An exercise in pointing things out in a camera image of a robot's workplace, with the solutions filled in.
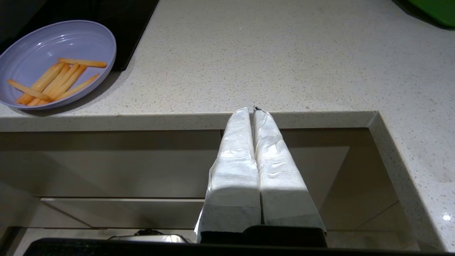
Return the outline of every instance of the countertop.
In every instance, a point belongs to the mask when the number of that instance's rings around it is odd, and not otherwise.
[[[128,69],[0,131],[369,127],[423,244],[455,251],[455,31],[389,0],[161,0]]]

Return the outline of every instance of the french fry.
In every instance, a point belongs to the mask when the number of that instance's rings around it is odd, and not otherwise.
[[[59,84],[62,84],[60,82],[60,80],[64,77],[64,75],[68,72],[68,70],[70,69],[70,65],[68,64],[65,64],[65,66],[63,67],[63,69],[60,71],[60,73],[58,74],[58,76],[48,85],[46,86],[46,88],[44,89],[43,91],[43,94],[46,94],[48,95],[49,92],[57,85]],[[38,103],[41,101],[41,99],[39,98],[34,98],[29,104],[28,106],[37,106]]]
[[[87,67],[106,67],[107,64],[104,61],[91,61],[91,60],[77,60],[77,59],[66,59],[66,58],[58,58],[58,61],[67,63],[67,64],[75,64],[79,63],[81,65],[86,65]]]
[[[80,65],[78,63],[74,64],[68,72],[61,78],[61,80],[53,86],[53,88],[50,89],[50,91],[47,93],[47,95],[51,96],[56,92],[56,90],[61,87],[63,84],[65,84],[72,76],[73,74],[79,69]],[[40,100],[37,105],[43,105],[47,104],[49,102]]]
[[[79,68],[76,70],[76,72],[70,77],[70,79],[68,79],[68,81],[66,81],[66,83],[64,83],[62,86],[57,88],[51,95],[49,95],[51,97],[51,99],[55,100],[60,95],[62,95],[64,92],[66,92],[73,85],[73,83],[76,82],[76,80],[79,78],[79,76],[82,74],[82,72],[85,71],[86,68],[87,68],[86,65],[83,65],[83,64],[80,65]]]
[[[91,84],[100,74],[96,74],[92,77],[90,77],[87,81],[83,82],[82,84],[74,87],[73,89],[67,91],[67,92],[64,92],[63,94],[61,94],[59,97],[57,97],[55,100],[58,101],[58,100],[61,100],[61,99],[64,99],[66,97],[69,97],[73,94],[75,94],[76,92],[84,89],[86,86],[88,86],[89,84]]]
[[[63,69],[65,64],[63,62],[56,63],[52,65],[44,74],[32,84],[31,88],[35,90],[36,92],[42,92],[44,88],[54,80],[56,76],[60,73],[60,71]],[[16,102],[21,103],[24,105],[27,105],[34,99],[33,96],[24,93],[22,96],[20,96]]]
[[[47,96],[45,94],[42,94],[41,92],[37,92],[34,89],[25,87],[25,86],[21,85],[20,83],[14,81],[14,80],[8,79],[8,83],[12,87],[14,87],[16,89],[19,89],[19,90],[23,91],[24,93],[27,93],[28,95],[31,95],[33,97],[37,97],[37,98],[40,98],[42,100],[47,100],[47,101],[52,100],[49,96]]]

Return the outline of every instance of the cabinet door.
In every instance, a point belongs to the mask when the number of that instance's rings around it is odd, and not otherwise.
[[[202,199],[43,198],[42,201],[93,227],[192,229]]]
[[[0,133],[0,181],[47,197],[204,198],[219,131]]]

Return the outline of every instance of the white cloth wrapping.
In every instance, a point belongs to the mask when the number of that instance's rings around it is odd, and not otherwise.
[[[273,117],[255,110],[254,147],[266,225],[318,227],[326,231],[318,210]]]
[[[210,168],[204,207],[194,232],[243,232],[261,224],[258,167],[248,108],[234,112]]]

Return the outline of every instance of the black stovetop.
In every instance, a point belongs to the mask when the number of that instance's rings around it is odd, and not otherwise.
[[[136,46],[159,0],[47,0],[19,34],[6,47],[43,26],[64,20],[92,20],[105,25],[117,41],[112,70],[128,66]]]

